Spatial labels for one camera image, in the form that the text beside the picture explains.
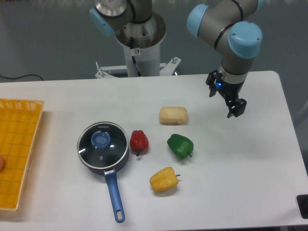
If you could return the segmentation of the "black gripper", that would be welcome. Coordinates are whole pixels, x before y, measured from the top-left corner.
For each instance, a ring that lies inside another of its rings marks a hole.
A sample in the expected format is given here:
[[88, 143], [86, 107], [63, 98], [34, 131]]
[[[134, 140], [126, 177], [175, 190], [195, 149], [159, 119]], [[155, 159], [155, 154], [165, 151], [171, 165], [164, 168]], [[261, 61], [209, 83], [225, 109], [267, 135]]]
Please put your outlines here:
[[231, 74], [224, 68], [220, 68], [219, 71], [214, 70], [207, 76], [205, 83], [209, 86], [209, 97], [213, 97], [219, 91], [229, 109], [227, 118], [239, 117], [245, 111], [247, 101], [238, 97], [244, 82], [245, 74]]

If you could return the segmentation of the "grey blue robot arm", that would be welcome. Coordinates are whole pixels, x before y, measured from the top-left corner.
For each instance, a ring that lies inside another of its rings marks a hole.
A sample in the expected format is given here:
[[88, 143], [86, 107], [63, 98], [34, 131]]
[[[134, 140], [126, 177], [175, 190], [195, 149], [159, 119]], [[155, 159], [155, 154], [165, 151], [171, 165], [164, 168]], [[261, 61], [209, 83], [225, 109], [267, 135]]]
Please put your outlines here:
[[[219, 93], [224, 98], [230, 117], [242, 115], [246, 108], [239, 92], [263, 39], [261, 29], [246, 18], [263, 3], [223, 0], [215, 7], [199, 4], [187, 19], [189, 32], [222, 55], [220, 69], [209, 73], [206, 84], [210, 96]], [[150, 0], [97, 0], [90, 17], [103, 34], [114, 36], [122, 45], [129, 77], [161, 74], [160, 44], [167, 29]]]

